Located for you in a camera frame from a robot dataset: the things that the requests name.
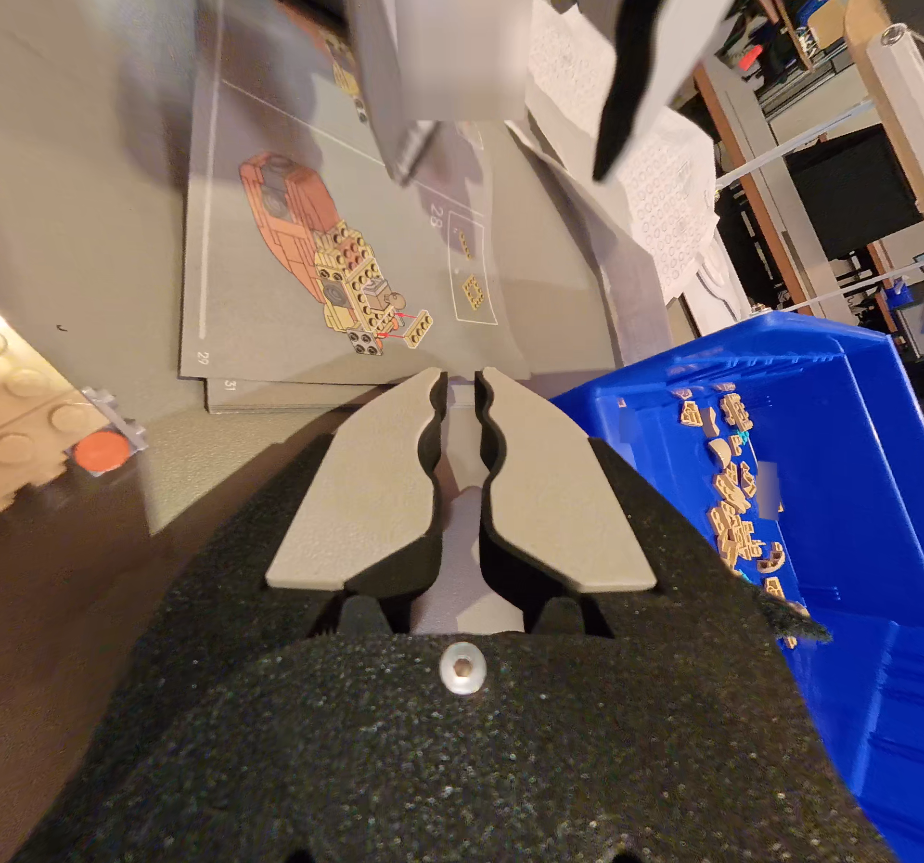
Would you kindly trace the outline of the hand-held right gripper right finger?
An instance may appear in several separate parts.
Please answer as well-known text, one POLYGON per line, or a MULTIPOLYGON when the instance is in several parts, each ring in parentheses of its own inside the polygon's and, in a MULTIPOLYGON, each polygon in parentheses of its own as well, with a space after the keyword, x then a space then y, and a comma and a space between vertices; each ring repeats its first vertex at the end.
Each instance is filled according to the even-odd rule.
POLYGON ((476 374, 475 390, 489 539, 578 594, 653 590, 653 569, 587 432, 496 368, 476 374))

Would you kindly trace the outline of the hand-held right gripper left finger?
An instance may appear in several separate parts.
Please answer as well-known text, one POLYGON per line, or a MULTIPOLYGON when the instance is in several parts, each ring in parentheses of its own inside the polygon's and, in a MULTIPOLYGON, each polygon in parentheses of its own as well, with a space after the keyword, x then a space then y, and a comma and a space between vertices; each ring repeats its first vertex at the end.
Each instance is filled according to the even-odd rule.
POLYGON ((266 571, 270 588, 405 600, 433 585, 446 394, 447 375, 430 368, 342 424, 266 571))

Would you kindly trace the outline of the pile of tan bricks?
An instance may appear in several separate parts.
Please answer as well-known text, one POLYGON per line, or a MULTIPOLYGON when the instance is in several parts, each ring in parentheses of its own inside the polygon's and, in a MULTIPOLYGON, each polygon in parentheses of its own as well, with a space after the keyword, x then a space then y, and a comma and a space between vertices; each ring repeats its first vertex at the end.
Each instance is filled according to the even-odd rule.
POLYGON ((728 382, 706 393, 684 386, 672 394, 679 402, 678 422, 702 432, 698 480, 707 496, 699 512, 709 528, 707 537, 730 573, 757 591, 781 650, 795 652, 803 636, 791 616, 806 621, 810 614, 779 521, 760 514, 759 465, 750 435, 754 423, 745 403, 728 382), (741 457, 733 457, 726 437, 745 430, 749 443, 741 457))

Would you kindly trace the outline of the grey instruction booklet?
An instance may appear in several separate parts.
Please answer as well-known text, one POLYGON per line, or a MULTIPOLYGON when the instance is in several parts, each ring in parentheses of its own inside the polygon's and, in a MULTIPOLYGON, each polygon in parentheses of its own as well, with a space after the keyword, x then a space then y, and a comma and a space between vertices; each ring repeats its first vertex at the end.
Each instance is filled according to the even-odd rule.
POLYGON ((507 127, 443 126, 401 186, 328 20, 198 3, 180 374, 210 401, 430 367, 557 394, 672 346, 653 261, 507 127))

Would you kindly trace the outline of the blue storage bin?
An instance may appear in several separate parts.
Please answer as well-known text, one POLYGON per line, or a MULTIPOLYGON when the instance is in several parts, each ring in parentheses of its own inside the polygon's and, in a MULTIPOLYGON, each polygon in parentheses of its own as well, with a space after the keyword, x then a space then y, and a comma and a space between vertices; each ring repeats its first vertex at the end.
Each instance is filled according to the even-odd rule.
POLYGON ((771 312, 552 399, 707 537, 702 432, 672 391, 733 383, 803 602, 783 652, 838 774, 901 861, 923 857, 922 414, 886 335, 771 312))

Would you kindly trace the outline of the tan and brown brick model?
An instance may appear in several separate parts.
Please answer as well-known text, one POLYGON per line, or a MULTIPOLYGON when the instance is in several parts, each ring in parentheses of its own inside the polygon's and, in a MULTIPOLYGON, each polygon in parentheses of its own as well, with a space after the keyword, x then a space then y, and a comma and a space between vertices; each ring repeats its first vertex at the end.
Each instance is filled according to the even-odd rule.
POLYGON ((146 430, 116 398, 79 389, 1 321, 1 510, 71 464, 99 477, 148 449, 146 430))

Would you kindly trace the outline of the grey desk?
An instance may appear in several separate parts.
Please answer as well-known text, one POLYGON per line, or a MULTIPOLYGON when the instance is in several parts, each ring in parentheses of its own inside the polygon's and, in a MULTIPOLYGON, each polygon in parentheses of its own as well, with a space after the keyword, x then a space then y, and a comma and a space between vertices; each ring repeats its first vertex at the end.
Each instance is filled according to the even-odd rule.
POLYGON ((195 0, 2 0, 2 312, 154 450, 2 516, 2 858, 90 861, 96 811, 319 600, 262 574, 329 427, 222 422, 176 381, 195 0))

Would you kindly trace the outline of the white panel stand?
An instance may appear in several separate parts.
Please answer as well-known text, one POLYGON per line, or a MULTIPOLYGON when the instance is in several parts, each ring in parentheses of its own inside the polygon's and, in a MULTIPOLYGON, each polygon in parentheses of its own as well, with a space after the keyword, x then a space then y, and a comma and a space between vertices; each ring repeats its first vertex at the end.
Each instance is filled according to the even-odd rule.
MULTIPOLYGON (((874 76, 884 93, 884 100, 889 103, 911 153, 918 164, 923 156, 923 62, 921 55, 922 35, 904 23, 888 26, 880 35, 868 44, 868 59, 874 76)), ((844 122, 858 117, 873 108, 880 108, 871 97, 852 105, 834 118, 816 124, 814 127, 783 141, 775 148, 752 157, 732 172, 721 176, 716 183, 717 190, 729 187, 745 176, 753 176, 764 166, 772 164, 792 153, 803 144, 812 141, 818 135, 834 130, 844 122)), ((911 264, 884 271, 883 274, 860 280, 855 284, 813 296, 805 301, 787 307, 787 311, 802 311, 821 305, 826 300, 844 297, 855 290, 863 290, 887 279, 901 277, 908 272, 922 270, 922 254, 914 256, 911 264)))

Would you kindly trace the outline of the white circle-print paper bag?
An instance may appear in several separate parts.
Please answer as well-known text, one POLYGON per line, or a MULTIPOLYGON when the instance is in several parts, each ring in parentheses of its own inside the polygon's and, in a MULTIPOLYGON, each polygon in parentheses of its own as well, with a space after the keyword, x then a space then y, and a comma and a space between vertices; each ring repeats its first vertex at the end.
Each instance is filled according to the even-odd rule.
POLYGON ((649 255, 668 304, 714 248, 712 145, 668 104, 609 176, 593 181, 600 115, 615 65, 612 45, 580 13, 579 0, 533 0, 526 81, 531 124, 516 133, 561 166, 593 211, 649 255))

